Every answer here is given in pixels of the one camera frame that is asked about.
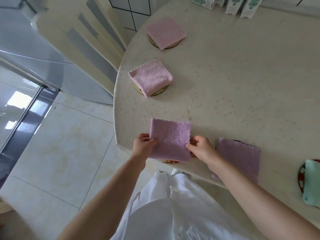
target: folded towel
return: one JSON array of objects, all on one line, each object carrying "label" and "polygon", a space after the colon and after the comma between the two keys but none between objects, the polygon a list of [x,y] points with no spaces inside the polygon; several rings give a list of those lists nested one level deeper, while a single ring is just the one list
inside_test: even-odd
[{"label": "folded towel", "polygon": [[171,17],[150,24],[146,33],[155,41],[161,50],[182,40],[187,33]]},{"label": "folded towel", "polygon": [[150,140],[157,139],[150,158],[173,160],[177,162],[190,161],[190,152],[186,144],[190,143],[190,122],[167,121],[151,119]]},{"label": "folded towel", "polygon": [[320,208],[320,162],[306,160],[303,201]]},{"label": "folded towel", "polygon": [[261,154],[259,148],[241,141],[219,138],[216,149],[223,158],[232,163],[252,181],[258,182]]},{"label": "folded towel", "polygon": [[151,96],[173,81],[172,75],[158,58],[130,71],[129,76],[146,97]]}]

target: white chair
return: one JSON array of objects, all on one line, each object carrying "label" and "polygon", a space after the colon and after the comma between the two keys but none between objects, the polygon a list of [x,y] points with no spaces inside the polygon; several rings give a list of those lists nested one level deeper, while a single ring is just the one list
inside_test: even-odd
[{"label": "white chair", "polygon": [[[113,36],[104,28],[87,3],[94,2],[100,13],[111,27]],[[37,15],[32,27],[45,38],[57,51],[78,66],[88,76],[101,85],[112,96],[114,82],[101,72],[93,61],[86,58],[67,36],[74,29],[78,34],[118,71],[124,49],[129,38],[120,25],[117,14],[108,0],[44,0],[42,5],[48,10]],[[90,25],[91,31],[84,25]]]}]

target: product box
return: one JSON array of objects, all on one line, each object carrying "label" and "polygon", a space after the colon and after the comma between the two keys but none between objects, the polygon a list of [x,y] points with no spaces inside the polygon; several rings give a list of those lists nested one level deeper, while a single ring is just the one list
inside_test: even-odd
[{"label": "product box", "polygon": [[250,19],[261,2],[262,0],[247,0],[242,8],[240,17]]},{"label": "product box", "polygon": [[216,0],[191,0],[192,3],[210,10],[214,7],[215,1]]},{"label": "product box", "polygon": [[236,15],[243,0],[229,0],[226,5],[226,14]]},{"label": "product box", "polygon": [[226,0],[217,0],[216,4],[219,5],[220,7],[223,7],[223,4]]}]

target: white table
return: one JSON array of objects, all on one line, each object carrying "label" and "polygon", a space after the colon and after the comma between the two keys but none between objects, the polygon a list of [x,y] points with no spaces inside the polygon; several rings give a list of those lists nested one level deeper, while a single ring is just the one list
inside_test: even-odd
[{"label": "white table", "polygon": [[[306,159],[320,158],[320,20],[259,8],[252,19],[172,0],[144,24],[123,57],[114,97],[117,144],[132,148],[152,117],[190,121],[191,135],[244,141],[262,151],[259,184],[315,224],[320,210],[302,202],[297,183]],[[146,25],[173,17],[187,32],[161,51]],[[158,57],[173,84],[157,96],[138,93],[128,72]],[[219,184],[199,160],[174,167]]]}]

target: person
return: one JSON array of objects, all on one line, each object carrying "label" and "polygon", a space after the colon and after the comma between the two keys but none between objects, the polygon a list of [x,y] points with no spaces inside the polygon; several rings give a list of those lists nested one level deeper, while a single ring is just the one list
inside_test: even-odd
[{"label": "person", "polygon": [[[132,154],[57,240],[250,239],[241,225],[185,174],[155,173],[127,207],[156,140],[140,134]],[[209,139],[186,148],[216,173],[269,240],[319,240],[320,230],[223,159]]]}]

